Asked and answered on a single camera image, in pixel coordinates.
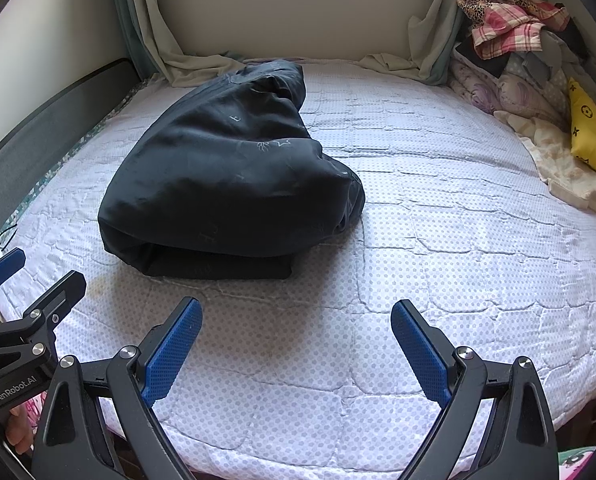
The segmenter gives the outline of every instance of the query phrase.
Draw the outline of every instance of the yellow pillow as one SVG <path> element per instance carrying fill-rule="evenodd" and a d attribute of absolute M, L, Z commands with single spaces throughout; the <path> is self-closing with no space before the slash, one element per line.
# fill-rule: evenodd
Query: yellow pillow
<path fill-rule="evenodd" d="M 569 79 L 571 153 L 596 171 L 596 105 L 578 82 Z"/>

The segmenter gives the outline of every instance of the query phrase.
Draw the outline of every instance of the dotted mattress cover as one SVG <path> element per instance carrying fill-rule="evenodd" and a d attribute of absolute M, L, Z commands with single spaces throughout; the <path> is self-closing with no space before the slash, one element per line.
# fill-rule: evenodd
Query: dotted mattress cover
<path fill-rule="evenodd" d="M 14 245 L 27 264 L 0 288 L 5 318 L 79 270 L 87 293 L 57 348 L 84 362 L 198 298 L 203 329 L 154 410 L 192 469 L 228 480 L 398 477 L 439 412 L 391 333 L 402 298 L 456 346 L 530 356 L 563 424 L 596 396 L 596 214 L 549 195 L 515 133 L 449 89 L 345 62 L 304 72 L 305 126 L 366 189 L 349 235 L 300 254 L 286 281 L 154 279 L 105 253 L 96 215 L 108 183 L 189 91 L 152 80 L 22 213 Z M 487 415 L 483 403 L 458 468 Z"/>

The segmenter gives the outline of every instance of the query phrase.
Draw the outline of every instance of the metal screw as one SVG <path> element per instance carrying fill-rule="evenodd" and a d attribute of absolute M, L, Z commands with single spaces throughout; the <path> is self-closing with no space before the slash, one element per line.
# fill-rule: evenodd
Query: metal screw
<path fill-rule="evenodd" d="M 473 359 L 473 355 L 475 355 L 473 349 L 469 348 L 468 346 L 459 346 L 456 348 L 456 352 L 462 359 Z"/>
<path fill-rule="evenodd" d="M 74 363 L 73 355 L 65 355 L 62 359 L 60 359 L 60 367 L 62 368 L 69 368 Z"/>
<path fill-rule="evenodd" d="M 136 347 L 135 346 L 123 346 L 120 349 L 120 352 L 118 352 L 120 354 L 120 357 L 122 359 L 131 359 L 132 357 L 134 357 L 134 355 L 136 355 Z"/>
<path fill-rule="evenodd" d="M 531 368 L 533 366 L 533 363 L 531 362 L 531 359 L 529 359 L 528 357 L 520 357 L 518 359 L 518 364 L 522 368 Z"/>

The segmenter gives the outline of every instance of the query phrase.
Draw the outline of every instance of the blue gripper pad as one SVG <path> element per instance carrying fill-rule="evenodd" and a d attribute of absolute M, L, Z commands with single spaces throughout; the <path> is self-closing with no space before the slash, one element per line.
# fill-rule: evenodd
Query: blue gripper pad
<path fill-rule="evenodd" d="M 427 399 L 444 408 L 451 398 L 447 368 L 425 333 L 400 302 L 391 310 L 391 330 Z"/>
<path fill-rule="evenodd" d="M 25 251 L 15 248 L 0 259 L 0 286 L 25 266 Z"/>
<path fill-rule="evenodd" d="M 191 300 L 145 366 L 142 399 L 147 406 L 167 397 L 202 325 L 200 302 Z"/>

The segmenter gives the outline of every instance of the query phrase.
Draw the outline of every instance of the white cloth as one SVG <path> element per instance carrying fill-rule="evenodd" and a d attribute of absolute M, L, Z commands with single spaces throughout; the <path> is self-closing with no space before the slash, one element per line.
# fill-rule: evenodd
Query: white cloth
<path fill-rule="evenodd" d="M 596 214 L 549 195 L 517 136 L 447 88 L 348 63 L 303 68 L 305 126 L 366 191 L 348 236 L 299 254 L 288 280 L 154 279 L 105 253 L 96 215 L 109 181 L 186 92 L 154 82 L 19 218 L 12 245 L 27 263 L 0 287 L 3 314 L 79 270 L 87 293 L 56 346 L 88 361 L 197 297 L 203 328 L 154 409 L 186 463 L 228 480 L 399 476 L 439 412 L 391 333 L 403 298 L 484 359 L 530 356 L 566 422 L 596 396 Z M 482 412 L 461 467 L 485 425 Z"/>
<path fill-rule="evenodd" d="M 158 0 L 134 0 L 142 41 L 158 69 L 174 87 L 200 85 L 242 63 L 224 56 L 187 56 L 169 30 Z"/>
<path fill-rule="evenodd" d="M 538 118 L 525 119 L 503 111 L 494 112 L 494 116 L 518 134 L 553 196 L 596 212 L 596 171 L 572 155 L 570 134 Z"/>
<path fill-rule="evenodd" d="M 393 54 L 370 54 L 360 65 L 376 72 L 406 77 L 418 81 L 428 79 L 433 63 L 450 40 L 458 12 L 456 0 L 433 0 L 424 19 L 409 19 L 410 59 Z"/>

